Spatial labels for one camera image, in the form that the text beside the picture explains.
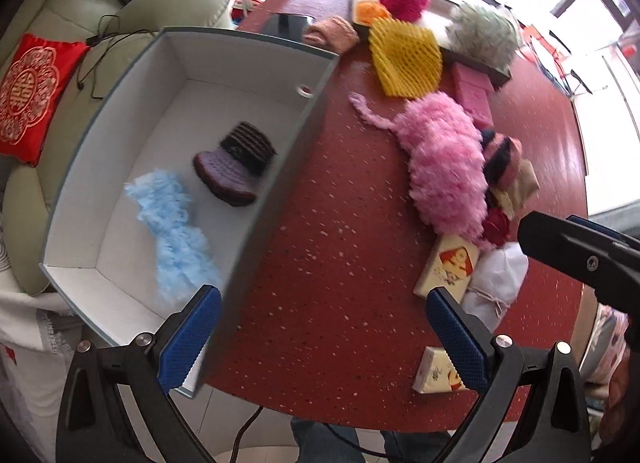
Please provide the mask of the person's right hand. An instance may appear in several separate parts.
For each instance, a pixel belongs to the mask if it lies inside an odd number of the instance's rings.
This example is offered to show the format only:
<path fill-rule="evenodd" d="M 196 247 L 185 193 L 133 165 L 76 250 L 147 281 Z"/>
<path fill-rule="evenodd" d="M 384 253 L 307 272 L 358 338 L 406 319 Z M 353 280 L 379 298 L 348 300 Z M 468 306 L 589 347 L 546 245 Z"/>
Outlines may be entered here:
<path fill-rule="evenodd" d="M 612 443 L 625 423 L 623 401 L 630 381 L 629 358 L 630 350 L 626 349 L 608 383 L 608 400 L 599 427 L 599 435 L 604 445 Z"/>

